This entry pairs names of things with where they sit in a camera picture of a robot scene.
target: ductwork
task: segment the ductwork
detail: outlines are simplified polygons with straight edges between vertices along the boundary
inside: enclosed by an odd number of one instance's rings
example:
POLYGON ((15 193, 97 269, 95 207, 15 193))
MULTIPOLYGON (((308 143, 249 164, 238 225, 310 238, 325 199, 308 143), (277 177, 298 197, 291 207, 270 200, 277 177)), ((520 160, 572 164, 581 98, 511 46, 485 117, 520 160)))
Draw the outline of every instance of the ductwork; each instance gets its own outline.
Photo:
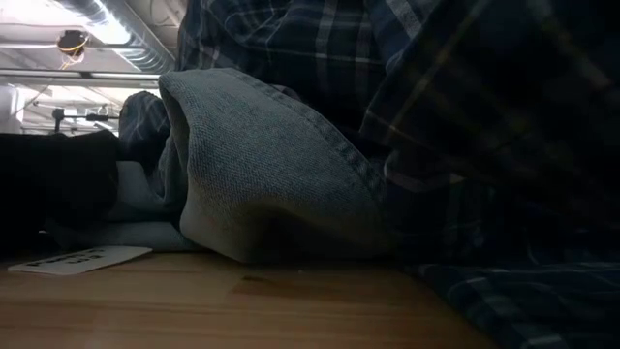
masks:
POLYGON ((116 53, 145 73, 172 70, 174 57, 124 0, 50 0, 87 20, 85 26, 105 44, 144 49, 116 53))

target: white paper tag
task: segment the white paper tag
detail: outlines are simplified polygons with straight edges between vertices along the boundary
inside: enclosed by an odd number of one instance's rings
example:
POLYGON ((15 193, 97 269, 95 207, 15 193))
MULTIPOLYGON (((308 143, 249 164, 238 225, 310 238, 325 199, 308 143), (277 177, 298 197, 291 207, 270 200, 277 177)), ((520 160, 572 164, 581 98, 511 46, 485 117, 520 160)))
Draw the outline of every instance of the white paper tag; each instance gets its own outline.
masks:
POLYGON ((9 271, 74 275, 128 261, 152 251, 148 247, 103 246, 9 267, 9 271))

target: wooden surface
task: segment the wooden surface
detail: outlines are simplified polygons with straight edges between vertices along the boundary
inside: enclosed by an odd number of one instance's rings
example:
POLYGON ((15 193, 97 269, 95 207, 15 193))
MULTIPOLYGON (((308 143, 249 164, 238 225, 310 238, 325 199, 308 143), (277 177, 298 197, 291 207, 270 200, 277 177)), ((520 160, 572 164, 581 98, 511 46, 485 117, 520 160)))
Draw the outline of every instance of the wooden surface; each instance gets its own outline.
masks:
POLYGON ((493 348, 429 289, 368 266, 150 255, 76 276, 0 271, 0 348, 493 348))

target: plaid shirt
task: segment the plaid shirt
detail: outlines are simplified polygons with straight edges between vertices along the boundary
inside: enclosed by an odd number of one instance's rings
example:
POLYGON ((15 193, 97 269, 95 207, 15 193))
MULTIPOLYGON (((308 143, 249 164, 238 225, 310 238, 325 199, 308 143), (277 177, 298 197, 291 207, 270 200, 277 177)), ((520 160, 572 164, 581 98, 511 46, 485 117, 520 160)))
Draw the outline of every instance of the plaid shirt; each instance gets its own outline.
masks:
MULTIPOLYGON (((498 343, 618 347, 614 14, 604 1, 190 0, 177 69, 288 86, 393 149, 386 213, 407 271, 498 343)), ((127 124, 166 120, 152 110, 127 124)))

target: ceiling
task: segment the ceiling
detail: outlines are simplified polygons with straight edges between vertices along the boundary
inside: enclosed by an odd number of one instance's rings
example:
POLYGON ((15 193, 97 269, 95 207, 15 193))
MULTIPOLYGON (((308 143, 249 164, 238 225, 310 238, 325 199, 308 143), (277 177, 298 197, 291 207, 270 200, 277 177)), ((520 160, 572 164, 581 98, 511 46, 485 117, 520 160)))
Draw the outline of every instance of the ceiling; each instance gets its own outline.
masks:
MULTIPOLYGON (((109 1, 120 3, 123 0, 109 1)), ((148 44, 167 50, 169 54, 171 53, 170 59, 172 59, 176 53, 178 25, 184 16, 185 0, 125 1, 131 9, 129 13, 135 15, 135 23, 141 22, 137 25, 140 34, 144 38, 151 39, 148 44)), ((58 70, 63 62, 67 61, 66 55, 57 47, 34 48, 33 44, 55 43, 65 30, 89 31, 89 28, 87 24, 85 25, 84 17, 76 16, 59 7, 54 0, 0 0, 0 69, 58 70), (29 44, 32 47, 14 48, 11 43, 29 44)), ((83 55, 83 60, 68 67, 67 70, 149 73, 141 72, 117 50, 89 47, 83 55)), ((51 112, 56 107, 65 108, 67 115, 95 112, 115 116, 120 112, 128 96, 143 90, 139 86, 120 88, 113 84, 94 87, 86 82, 77 83, 78 85, 54 83, 50 86, 45 83, 32 84, 19 81, 11 81, 11 84, 18 89, 21 98, 26 102, 23 115, 20 113, 21 132, 28 134, 50 133, 54 126, 51 112), (28 105, 28 102, 35 97, 37 101, 35 104, 38 106, 28 105)), ((158 94, 156 89, 149 89, 149 92, 158 94)), ((100 129, 110 129, 116 133, 118 123, 116 120, 89 122, 85 119, 65 119, 61 123, 62 132, 73 135, 100 129)))

